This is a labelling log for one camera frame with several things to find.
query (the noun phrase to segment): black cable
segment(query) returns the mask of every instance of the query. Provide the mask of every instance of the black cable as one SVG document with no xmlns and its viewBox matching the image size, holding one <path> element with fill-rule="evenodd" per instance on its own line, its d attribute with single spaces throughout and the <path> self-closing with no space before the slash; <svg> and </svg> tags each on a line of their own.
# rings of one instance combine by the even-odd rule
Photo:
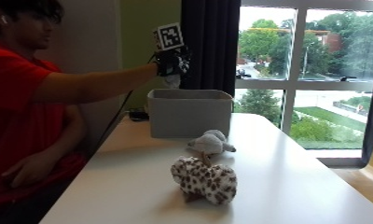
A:
<svg viewBox="0 0 373 224">
<path fill-rule="evenodd" d="M 153 57 L 155 57 L 155 54 L 152 54 L 152 57 L 149 58 L 148 63 L 152 61 Z M 128 98 L 129 98 L 132 92 L 133 92 L 133 91 L 128 92 L 127 95 L 126 95 L 126 98 L 124 98 L 123 103 L 122 103 L 122 108 L 119 109 L 116 115 L 114 116 L 112 120 L 110 121 L 110 123 L 108 123 L 108 125 L 107 125 L 107 127 L 106 127 L 106 129 L 104 129 L 104 131 L 103 131 L 102 137 L 100 137 L 99 142 L 98 142 L 98 145 L 96 145 L 96 147 L 95 147 L 95 150 L 99 150 L 99 147 L 102 146 L 103 138 L 106 137 L 106 135 L 107 135 L 107 133 L 108 133 L 108 131 L 110 131 L 110 129 L 111 129 L 111 127 L 112 127 L 115 121 L 118 120 L 118 118 L 119 118 L 119 116 L 120 116 L 120 114 L 122 114 L 122 110 L 123 110 L 123 108 L 124 108 L 124 105 L 126 105 L 126 103 L 127 103 L 127 100 L 128 100 Z"/>
</svg>

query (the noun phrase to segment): white wall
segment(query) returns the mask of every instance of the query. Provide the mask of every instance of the white wall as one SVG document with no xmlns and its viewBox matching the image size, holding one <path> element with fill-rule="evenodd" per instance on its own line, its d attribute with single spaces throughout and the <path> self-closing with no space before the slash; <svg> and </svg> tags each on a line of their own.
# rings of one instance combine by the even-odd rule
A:
<svg viewBox="0 0 373 224">
<path fill-rule="evenodd" d="M 63 5 L 63 23 L 55 31 L 50 49 L 39 52 L 38 57 L 54 61 L 67 73 L 120 69 L 119 1 L 63 0 Z M 120 97 L 82 105 L 90 128 L 84 142 L 87 150 L 94 150 L 119 107 Z"/>
</svg>

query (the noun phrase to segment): table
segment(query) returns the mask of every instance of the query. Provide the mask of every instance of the table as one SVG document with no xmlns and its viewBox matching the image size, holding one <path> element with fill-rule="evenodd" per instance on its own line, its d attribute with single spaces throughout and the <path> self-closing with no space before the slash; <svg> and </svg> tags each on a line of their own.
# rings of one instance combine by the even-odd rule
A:
<svg viewBox="0 0 373 224">
<path fill-rule="evenodd" d="M 171 165 L 191 139 L 155 139 L 149 122 L 126 119 L 108 136 L 42 223 L 373 224 L 373 203 L 261 116 L 233 114 L 215 156 L 237 174 L 228 205 L 185 203 Z"/>
</svg>

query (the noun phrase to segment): qr-like marker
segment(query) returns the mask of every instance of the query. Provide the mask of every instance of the qr-like marker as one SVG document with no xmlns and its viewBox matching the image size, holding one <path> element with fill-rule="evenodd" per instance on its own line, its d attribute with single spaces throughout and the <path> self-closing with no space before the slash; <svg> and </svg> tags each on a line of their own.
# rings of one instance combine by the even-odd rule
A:
<svg viewBox="0 0 373 224">
<path fill-rule="evenodd" d="M 160 26 L 157 30 L 153 31 L 153 35 L 159 50 L 176 49 L 184 46 L 179 23 Z"/>
</svg>

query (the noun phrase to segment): spotted plush toy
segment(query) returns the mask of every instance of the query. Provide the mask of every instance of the spotted plush toy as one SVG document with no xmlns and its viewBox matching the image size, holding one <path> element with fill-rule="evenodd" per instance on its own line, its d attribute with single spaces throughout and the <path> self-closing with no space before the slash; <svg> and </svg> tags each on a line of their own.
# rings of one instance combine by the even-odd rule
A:
<svg viewBox="0 0 373 224">
<path fill-rule="evenodd" d="M 187 202 L 207 198 L 213 204 L 227 204 L 236 195 L 236 174 L 227 165 L 209 167 L 199 158 L 179 157 L 172 175 L 187 196 Z"/>
</svg>

